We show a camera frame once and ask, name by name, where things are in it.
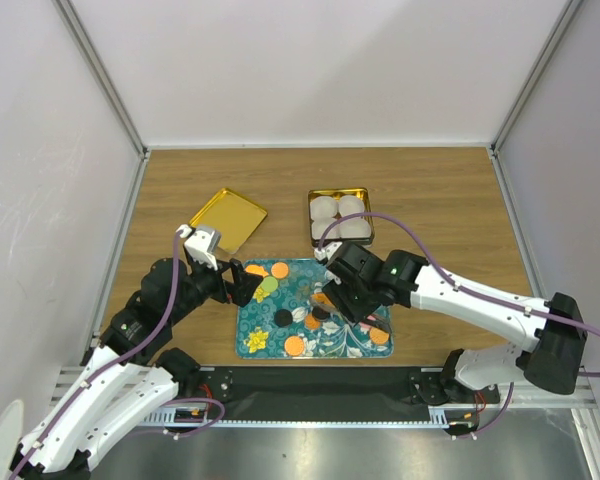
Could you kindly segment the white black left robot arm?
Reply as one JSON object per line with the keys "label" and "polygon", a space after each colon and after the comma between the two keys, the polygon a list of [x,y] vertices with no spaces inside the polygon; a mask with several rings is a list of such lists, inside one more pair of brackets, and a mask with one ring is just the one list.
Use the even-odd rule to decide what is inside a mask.
{"label": "white black left robot arm", "polygon": [[235,259],[215,267],[177,256],[156,261],[79,377],[19,441],[10,478],[87,479],[146,416],[175,399],[191,401],[200,388],[200,366],[184,351],[167,348],[173,326],[209,299],[247,305],[262,280]]}

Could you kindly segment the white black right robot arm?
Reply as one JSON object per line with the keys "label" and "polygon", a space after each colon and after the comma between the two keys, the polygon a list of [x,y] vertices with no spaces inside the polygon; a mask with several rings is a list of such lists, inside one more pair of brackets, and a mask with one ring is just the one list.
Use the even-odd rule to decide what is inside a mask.
{"label": "white black right robot arm", "polygon": [[515,295],[440,269],[420,255],[393,250],[380,259],[354,242],[331,242],[314,256],[327,271],[324,294],[351,325],[387,331],[387,322],[374,314],[400,305],[441,313],[505,339],[500,346],[449,354],[440,377],[447,399],[462,402],[477,390],[521,380],[557,395],[574,392],[587,334],[572,297]]}

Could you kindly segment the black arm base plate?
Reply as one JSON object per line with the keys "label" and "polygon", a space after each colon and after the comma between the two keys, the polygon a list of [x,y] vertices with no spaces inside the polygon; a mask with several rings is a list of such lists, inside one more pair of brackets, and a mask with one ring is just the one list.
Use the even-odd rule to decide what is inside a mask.
{"label": "black arm base plate", "polygon": [[475,393],[419,367],[214,367],[177,396],[203,396],[246,423],[380,423],[429,418],[432,407],[496,405],[495,387]]}

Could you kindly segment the snowman cookie tin lid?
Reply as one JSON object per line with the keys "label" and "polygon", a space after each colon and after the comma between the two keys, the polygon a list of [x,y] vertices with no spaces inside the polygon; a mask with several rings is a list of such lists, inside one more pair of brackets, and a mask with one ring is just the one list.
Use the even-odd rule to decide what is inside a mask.
{"label": "snowman cookie tin lid", "polygon": [[189,225],[208,226],[221,234],[219,248],[235,254],[252,236],[268,212],[230,188],[222,188],[190,219]]}

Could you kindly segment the black round sandwich cookie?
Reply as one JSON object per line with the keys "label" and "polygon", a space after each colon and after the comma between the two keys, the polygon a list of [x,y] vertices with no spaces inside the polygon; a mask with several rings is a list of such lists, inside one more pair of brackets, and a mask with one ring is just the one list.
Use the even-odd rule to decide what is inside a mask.
{"label": "black round sandwich cookie", "polygon": [[312,309],[312,316],[319,322],[324,322],[330,318],[330,313],[320,307]]}
{"label": "black round sandwich cookie", "polygon": [[286,328],[293,324],[293,314],[287,309],[279,309],[274,314],[274,324]]}

